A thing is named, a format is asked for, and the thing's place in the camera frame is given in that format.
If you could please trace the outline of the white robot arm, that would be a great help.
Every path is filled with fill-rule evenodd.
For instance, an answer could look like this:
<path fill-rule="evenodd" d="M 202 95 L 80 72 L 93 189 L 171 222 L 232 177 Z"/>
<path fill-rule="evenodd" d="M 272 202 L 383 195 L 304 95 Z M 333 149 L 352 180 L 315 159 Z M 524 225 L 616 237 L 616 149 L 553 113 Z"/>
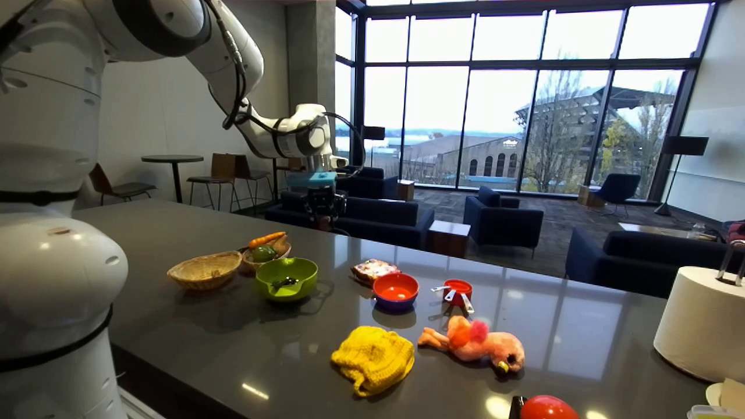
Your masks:
<path fill-rule="evenodd" d="M 223 0 L 3 0 L 0 419 L 127 419 L 106 336 L 127 258 L 71 208 L 98 163 L 103 71 L 171 57 L 255 157 L 337 166 L 322 106 L 259 114 L 262 54 Z"/>

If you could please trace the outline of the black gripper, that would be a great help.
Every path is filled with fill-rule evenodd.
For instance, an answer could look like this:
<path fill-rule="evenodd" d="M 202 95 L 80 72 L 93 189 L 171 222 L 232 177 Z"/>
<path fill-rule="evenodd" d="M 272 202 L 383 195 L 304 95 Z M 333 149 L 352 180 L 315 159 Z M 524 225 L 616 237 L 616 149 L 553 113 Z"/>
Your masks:
<path fill-rule="evenodd" d="M 333 187 L 310 189 L 307 210 L 316 222 L 334 220 L 347 210 L 347 198 Z"/>

